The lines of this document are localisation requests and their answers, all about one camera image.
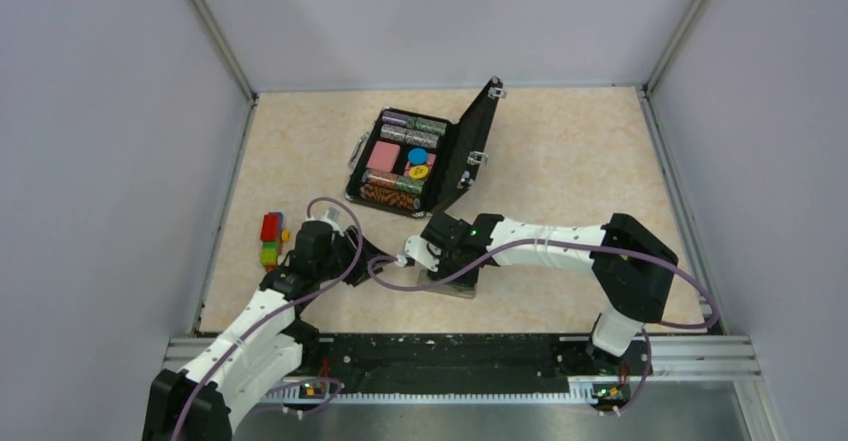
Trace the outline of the white remote control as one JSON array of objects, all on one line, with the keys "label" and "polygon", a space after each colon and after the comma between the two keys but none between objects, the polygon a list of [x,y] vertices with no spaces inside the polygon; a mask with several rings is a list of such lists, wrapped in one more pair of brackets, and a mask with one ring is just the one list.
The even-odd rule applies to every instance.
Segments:
[{"label": "white remote control", "polygon": [[451,283],[437,285],[435,280],[428,278],[428,273],[422,271],[419,273],[416,281],[416,286],[420,287],[425,292],[436,293],[440,295],[454,296],[464,299],[474,299],[476,297],[476,287],[454,281]]}]

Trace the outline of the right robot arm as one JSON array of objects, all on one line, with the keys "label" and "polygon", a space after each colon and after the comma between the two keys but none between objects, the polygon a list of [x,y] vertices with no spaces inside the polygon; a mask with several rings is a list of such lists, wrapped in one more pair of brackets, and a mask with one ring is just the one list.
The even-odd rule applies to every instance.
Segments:
[{"label": "right robot arm", "polygon": [[445,213],[406,239],[404,256],[432,281],[472,285],[484,265],[538,266],[594,278],[608,304],[586,346],[589,365],[612,373],[627,358],[632,339],[662,320],[679,263],[676,253],[633,216],[615,213],[604,224],[552,226],[483,213],[473,222]]}]

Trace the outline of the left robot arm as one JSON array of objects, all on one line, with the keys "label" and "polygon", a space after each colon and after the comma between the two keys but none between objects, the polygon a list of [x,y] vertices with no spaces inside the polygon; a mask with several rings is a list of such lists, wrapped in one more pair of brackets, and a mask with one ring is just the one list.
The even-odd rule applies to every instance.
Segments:
[{"label": "left robot arm", "polygon": [[237,318],[201,354],[154,378],[143,439],[231,439],[274,384],[319,365],[317,331],[300,321],[300,311],[337,280],[365,281],[367,262],[381,253],[354,225],[305,221]]}]

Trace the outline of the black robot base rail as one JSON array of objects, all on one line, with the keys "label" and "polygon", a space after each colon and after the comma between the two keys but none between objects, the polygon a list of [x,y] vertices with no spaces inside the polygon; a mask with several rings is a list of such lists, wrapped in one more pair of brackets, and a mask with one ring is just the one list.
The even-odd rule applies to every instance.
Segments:
[{"label": "black robot base rail", "polygon": [[758,379],[751,342],[738,336],[635,339],[621,357],[586,337],[555,333],[375,334],[285,331],[269,341],[173,340],[148,398],[147,422],[223,429],[279,406],[565,404],[619,415],[651,382]]}]

